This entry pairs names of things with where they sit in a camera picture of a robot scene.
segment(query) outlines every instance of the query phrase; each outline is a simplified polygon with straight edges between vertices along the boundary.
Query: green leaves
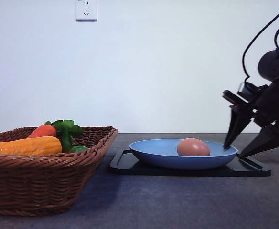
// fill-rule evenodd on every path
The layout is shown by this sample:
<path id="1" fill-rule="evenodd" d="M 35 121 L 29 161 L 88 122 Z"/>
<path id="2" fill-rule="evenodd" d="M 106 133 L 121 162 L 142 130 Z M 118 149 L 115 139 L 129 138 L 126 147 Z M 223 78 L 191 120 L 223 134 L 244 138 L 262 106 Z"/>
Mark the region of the green leaves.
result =
<path id="1" fill-rule="evenodd" d="M 57 120 L 53 123 L 47 121 L 45 124 L 52 125 L 57 130 L 57 136 L 61 138 L 63 153 L 71 150 L 73 147 L 73 137 L 80 137 L 83 134 L 83 129 L 74 124 L 73 120 Z"/>

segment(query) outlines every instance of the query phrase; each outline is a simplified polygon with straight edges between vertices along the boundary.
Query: brown wicker basket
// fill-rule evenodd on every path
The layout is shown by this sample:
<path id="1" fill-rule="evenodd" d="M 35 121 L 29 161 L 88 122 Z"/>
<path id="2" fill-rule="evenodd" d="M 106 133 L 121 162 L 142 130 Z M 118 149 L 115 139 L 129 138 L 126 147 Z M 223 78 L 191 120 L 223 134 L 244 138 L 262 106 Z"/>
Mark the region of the brown wicker basket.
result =
<path id="1" fill-rule="evenodd" d="M 0 142 L 26 138 L 36 127 L 0 133 Z M 51 156 L 0 155 L 0 214 L 43 216 L 70 209 L 118 134 L 109 127 L 82 127 L 73 145 L 89 149 Z"/>

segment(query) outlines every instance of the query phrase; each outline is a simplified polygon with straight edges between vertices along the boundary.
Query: egg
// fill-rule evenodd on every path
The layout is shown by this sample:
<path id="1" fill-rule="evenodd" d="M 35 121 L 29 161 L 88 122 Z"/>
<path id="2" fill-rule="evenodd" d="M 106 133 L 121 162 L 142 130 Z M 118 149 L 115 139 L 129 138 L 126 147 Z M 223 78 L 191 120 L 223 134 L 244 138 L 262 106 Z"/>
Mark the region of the egg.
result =
<path id="1" fill-rule="evenodd" d="M 207 144 L 197 138 L 186 138 L 177 145 L 180 156 L 210 156 L 211 152 Z"/>

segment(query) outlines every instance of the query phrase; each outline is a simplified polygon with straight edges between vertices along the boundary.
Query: gray table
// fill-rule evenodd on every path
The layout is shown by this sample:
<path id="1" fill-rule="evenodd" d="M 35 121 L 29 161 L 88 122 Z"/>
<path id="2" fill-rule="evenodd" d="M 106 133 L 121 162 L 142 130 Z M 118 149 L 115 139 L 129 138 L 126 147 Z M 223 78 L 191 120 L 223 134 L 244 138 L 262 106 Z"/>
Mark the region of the gray table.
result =
<path id="1" fill-rule="evenodd" d="M 232 144 L 242 150 L 256 134 Z M 0 216 L 1 229 L 279 229 L 279 148 L 253 158 L 269 177 L 122 176 L 107 172 L 132 142 L 195 137 L 223 142 L 225 134 L 119 134 L 104 163 L 66 213 L 47 217 Z"/>

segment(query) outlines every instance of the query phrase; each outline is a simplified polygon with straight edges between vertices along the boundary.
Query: electrical outlet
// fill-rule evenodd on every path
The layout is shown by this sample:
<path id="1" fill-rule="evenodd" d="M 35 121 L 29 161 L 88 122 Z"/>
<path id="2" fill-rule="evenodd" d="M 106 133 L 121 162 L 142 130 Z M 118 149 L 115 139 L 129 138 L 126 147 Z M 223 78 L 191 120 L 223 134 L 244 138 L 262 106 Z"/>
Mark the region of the electrical outlet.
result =
<path id="1" fill-rule="evenodd" d="M 97 21 L 97 0 L 75 0 L 77 21 Z"/>

